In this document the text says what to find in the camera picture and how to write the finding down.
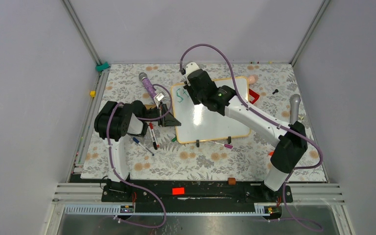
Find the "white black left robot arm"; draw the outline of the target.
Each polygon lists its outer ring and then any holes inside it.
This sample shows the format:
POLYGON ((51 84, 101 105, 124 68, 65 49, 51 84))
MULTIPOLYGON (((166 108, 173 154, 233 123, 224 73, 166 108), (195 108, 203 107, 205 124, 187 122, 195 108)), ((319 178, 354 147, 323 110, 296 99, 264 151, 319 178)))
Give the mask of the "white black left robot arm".
POLYGON ((125 104, 107 101, 94 120, 94 130, 102 139, 109 154, 108 187, 114 191, 114 196, 120 201, 127 201, 132 196, 131 186, 124 183, 130 179, 125 144, 132 141, 153 156, 154 152, 137 139, 149 134, 153 149, 159 149, 153 121, 157 121, 162 127, 181 125, 170 113, 166 104, 160 102, 159 106, 148 109, 139 100, 125 104))

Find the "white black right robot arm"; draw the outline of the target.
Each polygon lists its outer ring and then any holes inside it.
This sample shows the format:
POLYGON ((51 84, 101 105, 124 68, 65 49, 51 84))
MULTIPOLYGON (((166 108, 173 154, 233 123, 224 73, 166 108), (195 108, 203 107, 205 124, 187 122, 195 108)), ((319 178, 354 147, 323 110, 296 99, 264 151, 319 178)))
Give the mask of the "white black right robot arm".
POLYGON ((262 117, 252 112, 252 104, 241 100, 235 89, 218 87, 203 69, 197 66, 184 68, 186 89, 195 105, 202 104, 211 112, 232 118, 254 130, 274 148, 270 162, 272 168, 261 188, 263 199, 275 201, 281 186, 307 151, 306 129, 296 121, 293 124, 276 120, 263 112, 262 117))

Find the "yellow framed whiteboard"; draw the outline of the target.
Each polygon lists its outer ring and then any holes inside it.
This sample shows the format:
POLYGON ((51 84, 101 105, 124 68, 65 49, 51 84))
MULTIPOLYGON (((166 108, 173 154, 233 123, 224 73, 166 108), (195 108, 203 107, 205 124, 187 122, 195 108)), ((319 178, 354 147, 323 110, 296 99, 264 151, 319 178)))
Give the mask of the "yellow framed whiteboard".
POLYGON ((184 83, 171 87, 172 110, 174 117, 181 123, 177 126, 176 137, 179 143, 197 141, 226 140, 250 135, 251 129, 246 125, 209 111, 203 104, 194 105, 184 83))

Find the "pink capped whiteboard marker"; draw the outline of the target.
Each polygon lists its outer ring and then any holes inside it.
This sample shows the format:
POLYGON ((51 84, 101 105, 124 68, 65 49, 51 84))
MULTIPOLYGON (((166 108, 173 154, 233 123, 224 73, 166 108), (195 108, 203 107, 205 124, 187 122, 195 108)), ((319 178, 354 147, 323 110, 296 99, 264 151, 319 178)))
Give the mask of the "pink capped whiteboard marker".
POLYGON ((216 141, 210 141, 210 142, 212 142, 212 143, 214 143, 214 144, 217 144, 217 145, 220 145, 220 146, 223 146, 224 148, 228 148, 228 149, 232 149, 232 148, 233 148, 233 146, 230 145, 230 144, 219 143, 219 142, 216 142, 216 141))

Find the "golden brown microphone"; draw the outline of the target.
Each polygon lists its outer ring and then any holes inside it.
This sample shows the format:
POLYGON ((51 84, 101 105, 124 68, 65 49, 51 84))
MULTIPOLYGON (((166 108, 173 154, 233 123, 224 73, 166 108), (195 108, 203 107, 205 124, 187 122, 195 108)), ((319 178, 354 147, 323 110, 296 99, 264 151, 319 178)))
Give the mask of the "golden brown microphone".
POLYGON ((155 109, 157 106, 155 104, 145 104, 144 105, 147 109, 155 109))

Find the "red capped marker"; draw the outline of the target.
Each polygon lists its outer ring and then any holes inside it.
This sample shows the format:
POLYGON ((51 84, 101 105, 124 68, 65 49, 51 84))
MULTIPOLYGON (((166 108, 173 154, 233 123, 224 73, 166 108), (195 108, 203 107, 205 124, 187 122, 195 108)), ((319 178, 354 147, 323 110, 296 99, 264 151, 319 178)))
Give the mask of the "red capped marker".
POLYGON ((158 142, 157 142, 157 138, 155 136, 153 124, 150 122, 148 125, 149 125, 149 129, 150 129, 150 133, 151 133, 151 136, 152 136, 153 143, 156 147, 158 147, 159 145, 158 145, 158 142))

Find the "black capped marker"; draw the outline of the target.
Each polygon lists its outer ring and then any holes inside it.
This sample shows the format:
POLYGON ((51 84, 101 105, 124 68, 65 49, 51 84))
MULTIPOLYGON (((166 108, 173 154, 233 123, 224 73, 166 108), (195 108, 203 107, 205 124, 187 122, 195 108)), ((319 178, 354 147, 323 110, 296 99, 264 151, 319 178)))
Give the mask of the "black capped marker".
POLYGON ((152 136, 153 147, 154 147, 155 150, 158 150, 159 147, 158 147, 158 144, 157 144, 155 133, 152 129, 150 130, 150 132, 151 132, 151 136, 152 136))

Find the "blue capped marker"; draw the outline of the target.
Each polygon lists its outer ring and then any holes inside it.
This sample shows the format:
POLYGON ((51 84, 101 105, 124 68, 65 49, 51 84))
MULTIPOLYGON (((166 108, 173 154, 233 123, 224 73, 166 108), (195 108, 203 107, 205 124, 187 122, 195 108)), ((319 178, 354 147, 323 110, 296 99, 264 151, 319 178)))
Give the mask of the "blue capped marker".
POLYGON ((150 153, 152 156, 154 156, 155 154, 148 148, 146 147, 145 145, 143 145, 137 138, 135 137, 132 137, 132 140, 138 144, 140 147, 142 147, 145 151, 147 151, 148 153, 150 153))

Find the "purple glitter microphone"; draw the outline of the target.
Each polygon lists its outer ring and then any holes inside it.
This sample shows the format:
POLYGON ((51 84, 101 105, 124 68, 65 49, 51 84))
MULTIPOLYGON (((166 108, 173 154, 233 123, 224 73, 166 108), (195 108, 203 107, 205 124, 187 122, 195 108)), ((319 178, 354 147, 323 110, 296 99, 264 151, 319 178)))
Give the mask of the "purple glitter microphone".
POLYGON ((145 89, 147 90, 148 94, 150 95, 150 97, 152 99, 155 98, 155 96, 157 95, 156 94, 156 90, 153 86, 153 84, 150 82, 147 74, 145 72, 141 72, 139 74, 139 80, 141 81, 141 83, 143 84, 143 86, 145 87, 145 89))

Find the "pink peach cylinder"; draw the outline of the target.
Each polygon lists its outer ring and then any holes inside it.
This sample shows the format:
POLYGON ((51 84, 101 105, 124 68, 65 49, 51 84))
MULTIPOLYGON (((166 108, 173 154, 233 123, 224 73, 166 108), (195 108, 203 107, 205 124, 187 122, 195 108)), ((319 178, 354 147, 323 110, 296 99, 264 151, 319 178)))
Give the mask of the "pink peach cylinder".
POLYGON ((248 79, 248 84, 252 85, 258 81, 259 77, 256 74, 253 74, 253 75, 248 76, 247 79, 248 79))

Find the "floral patterned table mat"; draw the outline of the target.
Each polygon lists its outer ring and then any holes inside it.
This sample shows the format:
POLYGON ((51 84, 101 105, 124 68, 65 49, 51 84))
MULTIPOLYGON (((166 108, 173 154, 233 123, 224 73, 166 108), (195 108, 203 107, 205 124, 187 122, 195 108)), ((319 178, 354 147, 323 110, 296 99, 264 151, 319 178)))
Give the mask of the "floral patterned table mat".
MULTIPOLYGON (((181 83, 177 64, 116 64, 112 65, 103 86, 101 104, 107 101, 130 103, 140 100, 152 102, 138 75, 145 72, 151 82, 170 89, 181 83)), ((284 121, 290 117, 290 97, 298 94, 293 68, 289 64, 233 65, 235 76, 256 74, 258 81, 250 88, 260 95, 256 106, 264 112, 284 121)), ((273 147, 255 132, 232 141, 228 149, 212 142, 199 147, 193 143, 180 144, 171 140, 175 128, 154 128, 159 149, 151 156, 142 147, 130 141, 126 144, 127 163, 132 179, 142 180, 221 180, 234 177, 240 181, 260 181, 271 169, 270 156, 273 147)), ((152 146, 151 136, 140 139, 147 147, 152 146)))

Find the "teal corner clip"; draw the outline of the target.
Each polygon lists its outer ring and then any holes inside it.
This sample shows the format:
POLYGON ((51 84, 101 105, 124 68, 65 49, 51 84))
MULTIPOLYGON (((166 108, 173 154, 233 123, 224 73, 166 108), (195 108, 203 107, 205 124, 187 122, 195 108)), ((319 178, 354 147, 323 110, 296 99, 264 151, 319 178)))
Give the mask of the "teal corner clip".
POLYGON ((105 71, 108 68, 110 68, 110 65, 109 65, 108 62, 105 62, 105 63, 103 63, 103 64, 98 65, 98 66, 95 67, 95 69, 96 69, 97 72, 103 72, 103 71, 105 71))

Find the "red tape label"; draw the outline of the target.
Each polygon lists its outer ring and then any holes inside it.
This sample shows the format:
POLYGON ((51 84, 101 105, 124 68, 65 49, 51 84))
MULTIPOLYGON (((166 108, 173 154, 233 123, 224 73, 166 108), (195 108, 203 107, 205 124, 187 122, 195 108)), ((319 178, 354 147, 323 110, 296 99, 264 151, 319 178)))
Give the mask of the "red tape label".
POLYGON ((172 188, 172 195, 184 195, 185 194, 185 188, 184 187, 178 187, 178 188, 172 188))

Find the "silver grey microphone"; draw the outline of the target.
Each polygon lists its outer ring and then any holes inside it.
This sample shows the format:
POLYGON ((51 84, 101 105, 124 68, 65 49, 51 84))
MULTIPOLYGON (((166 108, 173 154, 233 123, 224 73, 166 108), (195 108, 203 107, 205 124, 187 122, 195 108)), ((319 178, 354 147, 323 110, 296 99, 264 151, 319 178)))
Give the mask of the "silver grey microphone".
POLYGON ((299 120, 299 106, 301 97, 299 94, 293 94, 289 100, 290 102, 290 123, 294 124, 299 120))

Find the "small brown wooden block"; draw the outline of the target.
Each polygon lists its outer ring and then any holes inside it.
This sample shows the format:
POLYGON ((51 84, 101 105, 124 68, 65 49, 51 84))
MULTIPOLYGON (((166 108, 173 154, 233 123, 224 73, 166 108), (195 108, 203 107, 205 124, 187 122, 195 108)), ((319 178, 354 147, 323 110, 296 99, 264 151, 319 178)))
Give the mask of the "small brown wooden block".
POLYGON ((236 178, 230 177, 227 179, 228 185, 236 185, 236 178))

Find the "red plastic frame box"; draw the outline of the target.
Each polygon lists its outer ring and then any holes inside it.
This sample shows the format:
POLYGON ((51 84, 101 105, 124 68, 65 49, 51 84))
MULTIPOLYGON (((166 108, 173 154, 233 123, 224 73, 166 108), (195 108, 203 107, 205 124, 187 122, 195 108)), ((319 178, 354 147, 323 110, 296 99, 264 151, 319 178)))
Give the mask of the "red plastic frame box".
POLYGON ((255 104, 260 98, 260 95, 257 92, 253 91, 252 89, 248 90, 248 95, 249 95, 249 102, 251 104, 255 104))

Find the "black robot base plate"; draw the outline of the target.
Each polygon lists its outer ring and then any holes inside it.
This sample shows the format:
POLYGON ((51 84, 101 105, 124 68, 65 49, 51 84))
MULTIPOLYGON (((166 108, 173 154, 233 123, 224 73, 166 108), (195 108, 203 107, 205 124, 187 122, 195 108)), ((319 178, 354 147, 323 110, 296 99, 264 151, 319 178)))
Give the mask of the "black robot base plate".
POLYGON ((108 182, 103 188, 101 201, 130 203, 141 206, 143 212, 158 212, 167 208, 182 211, 222 212, 226 209, 244 211, 256 204, 280 206, 283 202, 292 203, 289 186, 285 190, 271 191, 262 182, 237 181, 228 185, 227 181, 160 181, 130 180, 125 193, 110 190, 108 182), (184 195, 172 195, 172 188, 184 187, 184 195))

